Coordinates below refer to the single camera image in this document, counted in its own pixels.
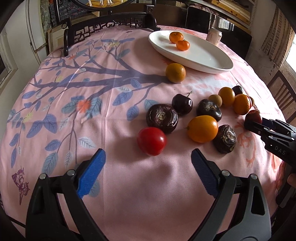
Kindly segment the person's right hand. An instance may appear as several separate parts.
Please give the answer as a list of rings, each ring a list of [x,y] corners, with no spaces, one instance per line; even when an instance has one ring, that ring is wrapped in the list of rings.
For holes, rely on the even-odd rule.
[[[287,179],[287,182],[289,185],[296,188],[296,174],[290,174]]]

